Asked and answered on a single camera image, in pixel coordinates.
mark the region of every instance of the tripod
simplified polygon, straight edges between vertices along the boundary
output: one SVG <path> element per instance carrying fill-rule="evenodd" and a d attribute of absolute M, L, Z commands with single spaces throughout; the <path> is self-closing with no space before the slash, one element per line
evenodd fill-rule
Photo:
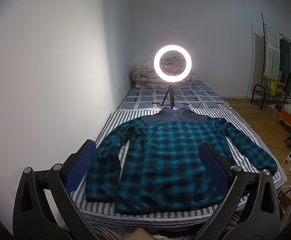
<path fill-rule="evenodd" d="M 172 54 L 170 53 L 170 56 L 171 56 L 172 59 L 173 59 L 173 62 L 172 62 L 172 69 L 171 69 L 171 75 L 172 75 L 172 73 L 173 73 L 174 61 L 175 61 L 177 58 L 180 58 L 180 55 L 179 55 L 179 56 L 175 56 L 175 55 L 172 55 Z M 168 88 L 168 90 L 167 90 L 167 93 L 166 93 L 165 96 L 164 96 L 164 100 L 162 101 L 161 106 L 164 105 L 164 102 L 165 102 L 165 100 L 167 99 L 167 96 L 168 96 L 168 94 L 169 94 L 169 98 L 170 98 L 170 107 L 173 109 L 173 108 L 175 107 L 175 105 L 174 105 L 174 96 L 173 96 L 172 84 L 171 84 L 171 83 L 167 84 L 167 88 Z"/>

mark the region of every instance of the plaid fleece jacket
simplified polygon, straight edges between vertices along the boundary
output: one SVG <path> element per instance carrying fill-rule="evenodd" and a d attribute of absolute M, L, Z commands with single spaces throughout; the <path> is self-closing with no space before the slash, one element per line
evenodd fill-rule
<path fill-rule="evenodd" d="M 115 202 L 117 213 L 137 215 L 185 211 L 221 201 L 198 157 L 208 141 L 236 165 L 226 136 L 257 169 L 277 171 L 276 161 L 224 118 L 190 109 L 164 108 L 116 127 L 97 149 L 86 180 L 86 200 Z M 130 140 L 121 179 L 119 149 Z"/>

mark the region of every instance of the rolled blanket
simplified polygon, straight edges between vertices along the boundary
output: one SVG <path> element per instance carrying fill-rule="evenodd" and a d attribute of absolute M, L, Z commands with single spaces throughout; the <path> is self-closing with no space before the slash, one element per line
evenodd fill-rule
<path fill-rule="evenodd" d="M 172 62 L 171 58 L 165 58 L 160 60 L 160 68 L 162 71 L 170 75 L 172 70 Z M 177 59 L 173 65 L 173 74 L 174 76 L 180 75 L 186 67 L 186 62 L 183 59 Z M 179 82 L 174 82 L 174 87 L 185 87 L 188 86 L 192 81 L 192 75 L 195 74 L 195 71 L 191 69 L 190 73 L 186 78 Z M 167 82 L 160 78 L 155 71 L 155 67 L 153 65 L 153 59 L 144 60 L 137 65 L 135 70 L 132 72 L 132 78 L 136 82 L 136 87 L 165 87 Z"/>

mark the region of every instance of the blue gripper pad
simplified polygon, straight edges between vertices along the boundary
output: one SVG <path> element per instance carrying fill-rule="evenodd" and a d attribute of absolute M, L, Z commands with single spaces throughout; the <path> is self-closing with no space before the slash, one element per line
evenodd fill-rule
<path fill-rule="evenodd" d="M 68 194 L 78 188 L 91 162 L 95 158 L 95 153 L 96 145 L 94 141 L 91 141 L 66 175 L 65 190 Z"/>
<path fill-rule="evenodd" d="M 198 154 L 216 189 L 226 194 L 229 191 L 228 176 L 204 143 L 200 143 Z"/>

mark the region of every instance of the garment rack pole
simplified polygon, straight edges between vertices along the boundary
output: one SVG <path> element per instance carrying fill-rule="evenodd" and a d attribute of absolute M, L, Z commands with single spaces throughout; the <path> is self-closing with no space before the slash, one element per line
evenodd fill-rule
<path fill-rule="evenodd" d="M 256 84 L 253 88 L 253 93 L 252 93 L 252 98 L 251 98 L 251 103 L 256 103 L 258 106 L 260 106 L 260 111 L 265 107 L 265 99 L 266 97 L 271 97 L 271 98 L 282 98 L 284 99 L 283 103 L 285 104 L 287 102 L 287 99 L 291 99 L 291 96 L 287 96 L 286 93 L 284 94 L 284 97 L 283 96 L 270 96 L 270 95 L 267 95 L 267 92 L 266 92 L 266 88 L 262 85 L 262 82 L 263 82 L 263 75 L 264 75 L 264 71 L 265 71 L 265 60 L 266 60 L 266 36 L 265 36 L 265 26 L 266 24 L 264 23 L 264 20 L 263 20 L 263 14 L 261 13 L 261 18 L 262 18 L 262 27 L 263 27 L 263 44 L 264 44 L 264 47 L 263 47 L 263 65 L 262 65 L 262 73 L 261 73 L 261 82 L 260 84 Z M 283 38 L 285 38 L 286 40 L 288 40 L 289 42 L 291 42 L 286 36 L 282 35 L 280 32 L 278 32 L 279 35 L 281 35 Z M 263 89 L 263 91 L 258 91 L 256 90 L 257 87 L 260 87 Z M 262 100 L 254 100 L 254 95 L 255 93 L 263 96 L 263 99 Z"/>

